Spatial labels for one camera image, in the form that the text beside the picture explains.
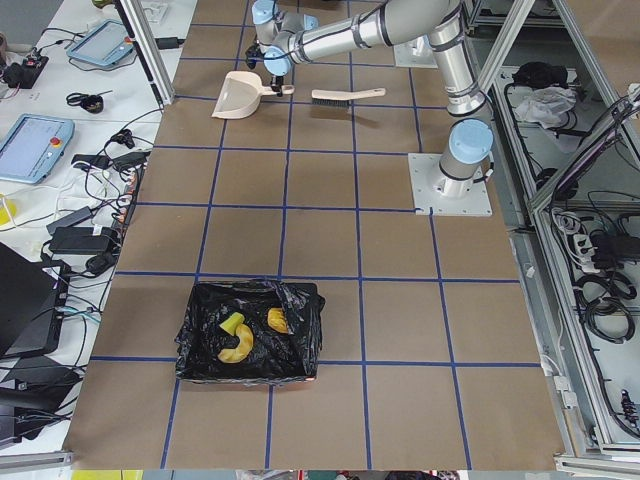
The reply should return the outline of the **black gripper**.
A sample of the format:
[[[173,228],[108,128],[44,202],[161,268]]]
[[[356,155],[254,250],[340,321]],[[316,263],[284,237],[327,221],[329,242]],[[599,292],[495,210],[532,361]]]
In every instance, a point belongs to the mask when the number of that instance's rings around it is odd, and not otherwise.
[[[284,77],[278,75],[272,75],[270,81],[270,88],[272,91],[276,91],[276,95],[278,97],[283,97],[283,89],[284,89]]]

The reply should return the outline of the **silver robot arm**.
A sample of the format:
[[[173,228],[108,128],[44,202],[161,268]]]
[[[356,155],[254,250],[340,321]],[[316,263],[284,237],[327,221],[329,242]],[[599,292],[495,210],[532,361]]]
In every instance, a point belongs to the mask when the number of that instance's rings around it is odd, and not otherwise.
[[[312,16],[280,10],[275,1],[256,1],[252,18],[259,57],[276,78],[295,64],[382,45],[409,48],[423,40],[443,77],[449,113],[469,117],[486,104],[467,54],[459,1],[386,1],[324,26]]]

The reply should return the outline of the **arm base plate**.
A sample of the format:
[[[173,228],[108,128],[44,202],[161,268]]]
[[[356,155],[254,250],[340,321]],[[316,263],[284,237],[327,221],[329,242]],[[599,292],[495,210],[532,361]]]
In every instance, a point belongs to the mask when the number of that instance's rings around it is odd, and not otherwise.
[[[433,49],[426,35],[393,47],[395,66],[437,69]]]
[[[466,180],[454,180],[440,169],[441,154],[409,153],[414,212],[424,216],[490,217],[493,214],[482,164]]]

